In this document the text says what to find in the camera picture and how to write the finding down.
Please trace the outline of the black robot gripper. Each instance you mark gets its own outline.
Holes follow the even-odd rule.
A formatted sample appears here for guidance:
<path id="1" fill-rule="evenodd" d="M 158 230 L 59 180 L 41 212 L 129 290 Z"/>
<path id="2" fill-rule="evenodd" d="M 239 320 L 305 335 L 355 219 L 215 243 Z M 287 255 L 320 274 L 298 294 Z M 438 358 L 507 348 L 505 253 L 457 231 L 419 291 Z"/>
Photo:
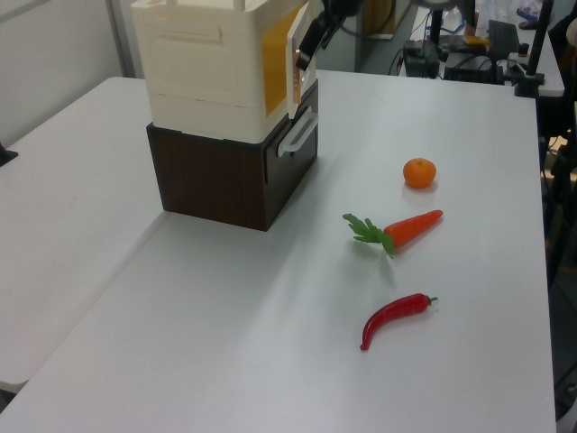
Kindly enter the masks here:
<path id="1" fill-rule="evenodd" d="M 357 15 L 363 6 L 363 0 L 323 0 L 325 9 L 315 18 L 305 33 L 298 47 L 296 66 L 301 70 L 308 70 L 319 47 L 325 50 L 339 30 L 339 23 L 349 17 Z M 326 25 L 326 16 L 331 21 Z"/>

